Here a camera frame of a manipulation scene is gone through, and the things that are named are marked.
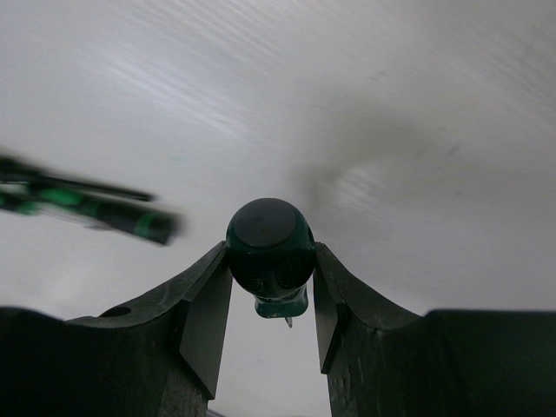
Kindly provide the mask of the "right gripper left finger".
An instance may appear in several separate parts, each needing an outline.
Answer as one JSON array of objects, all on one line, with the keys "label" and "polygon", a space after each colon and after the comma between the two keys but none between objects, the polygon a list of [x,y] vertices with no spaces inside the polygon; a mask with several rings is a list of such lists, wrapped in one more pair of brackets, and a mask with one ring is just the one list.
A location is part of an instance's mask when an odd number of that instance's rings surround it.
[{"label": "right gripper left finger", "polygon": [[4,416],[203,416],[215,398],[232,277],[225,246],[103,314],[1,310]]}]

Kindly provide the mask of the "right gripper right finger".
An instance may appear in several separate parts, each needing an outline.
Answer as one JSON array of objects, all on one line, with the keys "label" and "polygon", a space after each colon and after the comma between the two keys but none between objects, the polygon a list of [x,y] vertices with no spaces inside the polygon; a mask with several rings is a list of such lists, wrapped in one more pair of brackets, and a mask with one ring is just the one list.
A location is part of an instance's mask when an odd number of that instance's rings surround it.
[{"label": "right gripper right finger", "polygon": [[552,416],[555,315],[414,314],[316,247],[314,310],[334,416]]}]

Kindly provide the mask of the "red black precision screwdriver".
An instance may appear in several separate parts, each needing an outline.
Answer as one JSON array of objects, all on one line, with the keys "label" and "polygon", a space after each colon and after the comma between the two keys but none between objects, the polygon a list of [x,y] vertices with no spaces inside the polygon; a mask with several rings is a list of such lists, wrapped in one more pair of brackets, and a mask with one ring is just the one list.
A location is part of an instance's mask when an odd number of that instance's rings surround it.
[{"label": "red black precision screwdriver", "polygon": [[166,246],[181,229],[179,219],[170,213],[35,182],[23,191],[1,191],[1,209],[19,215],[38,215],[52,207],[119,232]]}]

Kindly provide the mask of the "short green screwdriver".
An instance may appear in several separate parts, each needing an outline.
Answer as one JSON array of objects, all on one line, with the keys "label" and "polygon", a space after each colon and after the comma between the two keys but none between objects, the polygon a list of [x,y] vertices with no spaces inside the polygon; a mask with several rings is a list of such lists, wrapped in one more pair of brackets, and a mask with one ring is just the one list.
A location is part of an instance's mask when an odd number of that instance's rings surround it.
[{"label": "short green screwdriver", "polygon": [[263,319],[293,319],[308,309],[307,282],[316,264],[315,241],[307,220],[294,205],[260,198],[232,216],[226,256],[235,281],[255,298]]}]

